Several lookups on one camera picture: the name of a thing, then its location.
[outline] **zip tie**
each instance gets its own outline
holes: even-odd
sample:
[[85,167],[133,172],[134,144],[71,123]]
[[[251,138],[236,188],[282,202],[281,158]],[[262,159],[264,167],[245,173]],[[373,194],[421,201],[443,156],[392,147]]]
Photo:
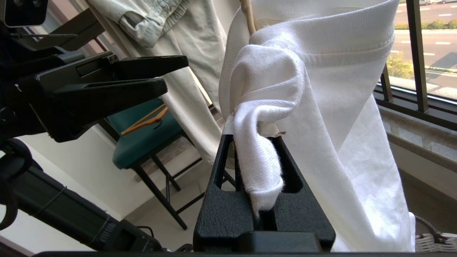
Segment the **zip tie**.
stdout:
[[108,217],[106,218],[105,223],[103,223],[103,225],[101,226],[101,228],[98,230],[97,234],[95,234],[94,238],[92,238],[92,240],[91,240],[89,243],[86,244],[87,246],[94,242],[94,240],[97,238],[98,234],[100,234],[101,230],[102,230],[102,229],[105,227],[105,225],[108,223],[110,217],[111,217],[111,215],[108,214]]
[[54,198],[52,198],[51,201],[49,201],[47,204],[45,204],[37,213],[35,213],[34,215],[30,215],[30,216],[32,216],[32,217],[37,216],[42,210],[46,209],[57,198],[57,196],[59,196],[61,193],[63,193],[65,191],[65,189],[67,189],[67,187],[62,188],[62,190],[60,190],[60,192],[56,196],[54,196]]

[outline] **road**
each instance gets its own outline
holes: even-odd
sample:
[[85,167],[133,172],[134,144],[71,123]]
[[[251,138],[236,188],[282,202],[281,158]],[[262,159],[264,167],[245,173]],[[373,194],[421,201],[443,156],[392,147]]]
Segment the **road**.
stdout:
[[[432,3],[431,5],[420,6],[420,20],[424,22],[432,22],[435,20],[450,20],[457,19],[457,2],[439,4]],[[406,4],[400,4],[395,15],[395,24],[408,23],[408,15],[406,12]]]
[[[424,62],[426,66],[457,69],[457,30],[423,31]],[[403,53],[403,58],[412,60],[409,32],[395,31],[395,43],[391,54]],[[441,87],[457,89],[457,74],[426,71],[427,82]]]

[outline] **shrub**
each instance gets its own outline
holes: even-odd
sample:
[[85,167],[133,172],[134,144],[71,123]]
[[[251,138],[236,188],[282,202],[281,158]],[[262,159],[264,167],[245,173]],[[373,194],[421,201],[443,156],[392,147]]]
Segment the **shrub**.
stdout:
[[407,23],[395,24],[395,29],[409,29],[409,25]]
[[427,29],[443,29],[445,27],[446,23],[444,20],[436,20],[430,23],[427,26]]
[[413,63],[403,59],[403,53],[391,54],[387,58],[389,76],[411,79],[414,76]]
[[457,19],[451,20],[448,24],[447,27],[449,29],[457,29]]

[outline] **chair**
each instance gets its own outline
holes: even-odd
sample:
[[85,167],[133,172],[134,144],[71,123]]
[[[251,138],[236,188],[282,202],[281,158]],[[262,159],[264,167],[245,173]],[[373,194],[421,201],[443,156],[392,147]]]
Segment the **chair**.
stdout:
[[[121,132],[126,130],[132,124],[149,114],[152,110],[155,110],[163,104],[162,100],[159,98],[144,102],[137,106],[134,106],[130,109],[118,112],[109,116],[107,119],[111,123],[111,126],[117,131],[119,135]],[[138,176],[143,180],[146,186],[152,191],[152,193],[157,197],[157,199],[162,203],[162,205],[168,210],[168,212],[173,216],[173,218],[179,223],[179,225],[186,230],[187,225],[178,215],[180,212],[197,202],[201,199],[204,194],[199,195],[188,204],[175,210],[170,205],[170,183],[173,187],[180,191],[178,183],[175,181],[179,175],[190,169],[192,166],[200,162],[202,159],[199,158],[189,166],[184,168],[182,171],[176,173],[174,176],[165,168],[164,164],[158,159],[157,153],[161,151],[166,146],[170,145],[173,141],[184,136],[187,140],[189,137],[183,131],[181,126],[175,120],[173,115],[170,112],[167,112],[162,119],[149,126],[139,128],[127,135],[120,136],[116,150],[114,151],[113,163],[119,169],[133,169]],[[166,188],[165,188],[165,197],[154,184],[154,182],[149,178],[148,174],[143,170],[141,164],[147,159],[152,159],[152,161],[157,165],[157,167],[163,172],[166,179]],[[235,185],[234,179],[230,177],[226,172],[225,181],[230,181]]]

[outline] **windowsill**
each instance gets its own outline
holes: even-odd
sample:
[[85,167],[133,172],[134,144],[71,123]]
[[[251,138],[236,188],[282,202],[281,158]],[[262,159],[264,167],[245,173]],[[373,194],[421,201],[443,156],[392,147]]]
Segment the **windowsill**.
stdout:
[[457,132],[379,107],[391,143],[457,173]]

